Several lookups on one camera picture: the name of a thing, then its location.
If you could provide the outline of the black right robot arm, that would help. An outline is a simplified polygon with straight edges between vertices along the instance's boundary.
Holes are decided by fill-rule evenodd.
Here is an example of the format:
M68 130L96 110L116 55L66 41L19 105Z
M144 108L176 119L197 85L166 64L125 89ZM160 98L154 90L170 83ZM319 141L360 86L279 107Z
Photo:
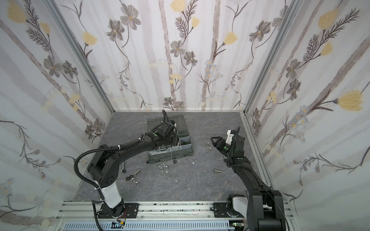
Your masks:
M244 155L245 138L240 127L229 130L227 138L211 137L211 142L224 157L228 168L239 176L246 187L247 197L230 195L228 213L241 214L250 231L289 231L284 211L283 196L257 175L250 160Z

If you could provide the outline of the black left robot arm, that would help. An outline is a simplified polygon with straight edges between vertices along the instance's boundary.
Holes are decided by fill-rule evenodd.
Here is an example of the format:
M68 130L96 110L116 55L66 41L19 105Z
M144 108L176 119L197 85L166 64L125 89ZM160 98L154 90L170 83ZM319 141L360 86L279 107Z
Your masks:
M93 208L101 204L97 216L108 218L123 218L127 209L118 187L117 179L121 166L128 159L146 151L157 150L160 147L176 146L179 143L175 122L169 120L165 110L162 110L163 119L159 125L150 131L141 134L139 138L116 146L102 145L97 149L80 154L74 162L75 174L84 182L92 185L100 196L100 201L92 201ZM93 158L87 167L91 179L86 178L79 170L79 162L89 154Z

